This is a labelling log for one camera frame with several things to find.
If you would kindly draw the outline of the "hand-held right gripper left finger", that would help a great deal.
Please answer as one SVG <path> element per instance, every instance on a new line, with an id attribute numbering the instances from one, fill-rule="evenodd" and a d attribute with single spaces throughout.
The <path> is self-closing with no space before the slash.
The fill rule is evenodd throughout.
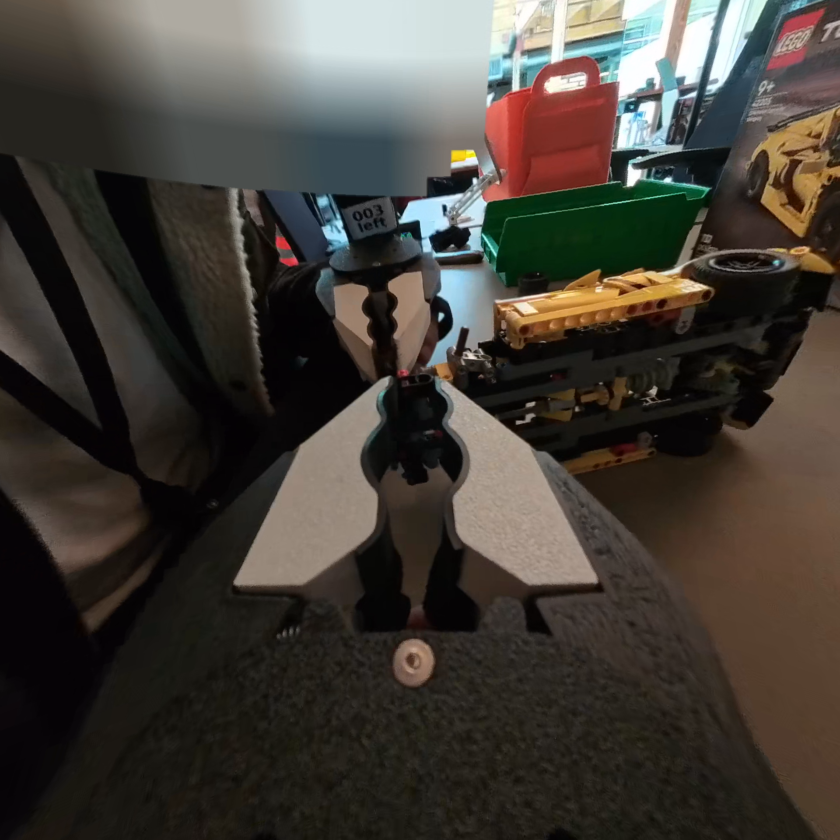
<path id="1" fill-rule="evenodd" d="M 355 554 L 381 530 L 380 498 L 362 465 L 383 423 L 380 380 L 303 443 L 234 578 L 245 595 L 355 603 Z"/>

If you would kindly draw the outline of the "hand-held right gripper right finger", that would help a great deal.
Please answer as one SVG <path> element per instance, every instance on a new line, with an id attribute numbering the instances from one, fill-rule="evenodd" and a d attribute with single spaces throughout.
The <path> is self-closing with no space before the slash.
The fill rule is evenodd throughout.
<path id="1" fill-rule="evenodd" d="M 463 463 L 448 499 L 461 551 L 458 587 L 474 602 L 594 592 L 599 578 L 537 452 L 446 381 L 444 430 Z"/>

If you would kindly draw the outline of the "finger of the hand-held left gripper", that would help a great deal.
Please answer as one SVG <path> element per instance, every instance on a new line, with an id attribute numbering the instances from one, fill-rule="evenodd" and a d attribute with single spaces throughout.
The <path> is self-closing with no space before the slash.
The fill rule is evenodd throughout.
<path id="1" fill-rule="evenodd" d="M 334 290 L 333 327 L 362 377 L 387 376 L 387 291 L 354 283 Z"/>
<path id="2" fill-rule="evenodd" d="M 424 276 L 420 270 L 405 272 L 391 280 L 395 299 L 395 368 L 410 371 L 417 363 L 430 326 L 430 307 L 424 295 Z"/>

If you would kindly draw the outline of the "small black brick assembly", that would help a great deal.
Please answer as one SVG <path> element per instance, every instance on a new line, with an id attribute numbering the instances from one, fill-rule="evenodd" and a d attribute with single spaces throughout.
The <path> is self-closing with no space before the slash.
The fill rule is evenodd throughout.
<path id="1" fill-rule="evenodd" d="M 443 429 L 436 393 L 430 374 L 397 373 L 391 415 L 395 459 L 410 487 L 427 483 L 429 471 L 439 466 Z"/>

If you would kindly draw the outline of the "yellow toy brick car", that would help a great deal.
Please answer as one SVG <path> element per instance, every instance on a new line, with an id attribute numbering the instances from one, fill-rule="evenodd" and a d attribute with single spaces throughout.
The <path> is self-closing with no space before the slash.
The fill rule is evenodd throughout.
<path id="1" fill-rule="evenodd" d="M 433 372 L 571 473 L 707 453 L 752 428 L 826 307 L 838 263 L 808 247 L 714 251 L 665 271 L 593 271 L 495 301 Z"/>

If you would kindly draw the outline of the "person's left forearm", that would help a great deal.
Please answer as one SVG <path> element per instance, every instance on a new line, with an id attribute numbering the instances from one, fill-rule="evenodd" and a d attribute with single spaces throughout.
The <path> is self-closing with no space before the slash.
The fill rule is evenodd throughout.
<path id="1" fill-rule="evenodd" d="M 262 375 L 276 415 L 320 427 L 366 389 L 317 296 L 324 262 L 280 262 L 259 301 Z"/>

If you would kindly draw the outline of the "desk lamp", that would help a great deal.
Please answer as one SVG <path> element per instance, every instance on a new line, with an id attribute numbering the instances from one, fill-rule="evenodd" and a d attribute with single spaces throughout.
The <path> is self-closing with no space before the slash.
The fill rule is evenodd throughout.
<path id="1" fill-rule="evenodd" d="M 506 174 L 487 136 L 474 150 L 452 151 L 449 175 L 445 177 L 451 187 L 444 200 L 443 216 L 447 225 L 456 227 L 469 221 L 469 211 L 485 202 L 491 187 L 500 185 Z"/>

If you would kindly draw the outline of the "white paper sheet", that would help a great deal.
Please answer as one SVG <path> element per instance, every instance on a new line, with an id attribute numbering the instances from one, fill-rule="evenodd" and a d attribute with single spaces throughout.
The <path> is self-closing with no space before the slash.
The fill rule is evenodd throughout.
<path id="1" fill-rule="evenodd" d="M 401 216 L 400 224 L 409 230 L 419 232 L 426 243 L 431 235 L 449 227 L 447 210 L 456 204 L 461 195 L 434 196 L 411 201 Z M 484 222 L 487 203 L 483 197 L 477 199 L 458 217 L 457 226 L 472 229 L 481 228 Z"/>

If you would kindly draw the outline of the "person's fleece jacket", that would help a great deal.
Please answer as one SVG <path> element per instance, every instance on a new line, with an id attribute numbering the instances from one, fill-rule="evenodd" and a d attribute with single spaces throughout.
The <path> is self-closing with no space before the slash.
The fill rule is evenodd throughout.
<path id="1" fill-rule="evenodd" d="M 136 487 L 233 472 L 272 412 L 241 192 L 2 155 L 2 397 Z"/>

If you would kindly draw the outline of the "green plastic bin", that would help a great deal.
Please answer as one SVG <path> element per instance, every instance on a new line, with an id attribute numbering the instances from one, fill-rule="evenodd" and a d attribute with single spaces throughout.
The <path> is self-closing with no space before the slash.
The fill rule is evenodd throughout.
<path id="1" fill-rule="evenodd" d="M 709 194 L 701 185 L 644 178 L 493 201 L 480 242 L 506 287 L 533 272 L 555 282 L 594 270 L 604 277 L 666 270 L 676 266 Z"/>

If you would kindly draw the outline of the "red plastic carry case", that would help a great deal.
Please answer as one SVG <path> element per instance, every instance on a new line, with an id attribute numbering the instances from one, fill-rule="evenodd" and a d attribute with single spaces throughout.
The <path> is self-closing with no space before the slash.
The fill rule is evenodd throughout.
<path id="1" fill-rule="evenodd" d="M 549 64 L 530 87 L 492 103 L 486 145 L 501 179 L 485 201 L 605 183 L 617 103 L 617 82 L 601 82 L 588 56 Z"/>

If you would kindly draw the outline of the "person's white shirt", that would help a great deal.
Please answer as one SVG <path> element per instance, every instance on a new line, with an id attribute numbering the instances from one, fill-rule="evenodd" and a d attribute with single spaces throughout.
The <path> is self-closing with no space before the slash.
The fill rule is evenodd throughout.
<path id="1" fill-rule="evenodd" d="M 217 407 L 146 181 L 2 154 L 2 498 L 85 630 L 197 519 Z"/>

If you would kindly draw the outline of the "black office chair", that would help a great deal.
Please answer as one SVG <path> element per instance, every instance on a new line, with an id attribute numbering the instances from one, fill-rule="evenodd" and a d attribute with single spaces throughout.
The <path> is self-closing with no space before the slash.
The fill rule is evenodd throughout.
<path id="1" fill-rule="evenodd" d="M 715 186 L 744 119 L 783 11 L 789 2 L 690 2 L 675 74 L 649 128 L 660 140 L 638 140 L 612 153 L 610 180 L 640 174 L 657 180 Z"/>

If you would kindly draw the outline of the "toy car set box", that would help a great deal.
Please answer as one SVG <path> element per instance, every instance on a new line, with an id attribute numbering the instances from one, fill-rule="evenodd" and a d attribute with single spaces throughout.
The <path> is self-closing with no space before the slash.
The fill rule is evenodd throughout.
<path id="1" fill-rule="evenodd" d="M 838 264 L 839 2 L 782 17 L 770 40 L 694 257 L 807 246 Z"/>

